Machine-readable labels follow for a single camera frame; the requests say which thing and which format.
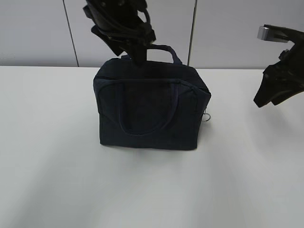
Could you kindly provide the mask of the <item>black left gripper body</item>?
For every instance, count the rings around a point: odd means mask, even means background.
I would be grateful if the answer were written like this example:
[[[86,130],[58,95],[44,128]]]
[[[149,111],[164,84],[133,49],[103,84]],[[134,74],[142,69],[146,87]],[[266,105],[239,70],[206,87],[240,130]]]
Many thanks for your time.
[[[127,42],[144,42],[146,46],[156,40],[145,0],[87,0],[83,11],[94,26],[112,29],[124,26]]]

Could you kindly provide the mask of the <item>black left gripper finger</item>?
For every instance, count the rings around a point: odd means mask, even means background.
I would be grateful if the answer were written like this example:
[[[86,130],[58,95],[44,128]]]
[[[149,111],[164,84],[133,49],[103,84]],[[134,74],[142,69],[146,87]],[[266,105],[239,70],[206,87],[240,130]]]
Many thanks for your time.
[[[131,60],[141,66],[147,60],[147,46],[144,42],[127,42],[127,54]]]
[[[113,52],[119,56],[123,52],[128,53],[125,49],[127,28],[124,26],[114,27],[112,29],[102,29],[99,26],[93,26],[91,32],[98,36]]]

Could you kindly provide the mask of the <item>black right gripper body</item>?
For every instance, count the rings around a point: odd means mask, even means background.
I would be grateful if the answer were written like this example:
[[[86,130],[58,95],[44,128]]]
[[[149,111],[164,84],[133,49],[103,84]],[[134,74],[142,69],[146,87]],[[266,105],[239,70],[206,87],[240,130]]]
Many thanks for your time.
[[[263,93],[301,93],[304,91],[304,44],[295,44],[279,56],[280,61],[263,72]]]

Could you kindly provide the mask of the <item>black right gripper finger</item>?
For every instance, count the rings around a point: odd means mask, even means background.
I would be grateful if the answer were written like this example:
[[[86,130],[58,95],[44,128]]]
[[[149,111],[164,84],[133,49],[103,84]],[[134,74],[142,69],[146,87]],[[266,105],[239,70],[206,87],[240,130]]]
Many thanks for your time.
[[[280,95],[281,92],[278,84],[263,80],[253,101],[258,108],[261,108],[271,102],[276,96]]]
[[[276,96],[271,102],[273,105],[279,105],[280,103],[284,102],[285,100],[291,98],[294,95],[302,93],[303,89],[297,89],[292,91],[283,92],[281,95]]]

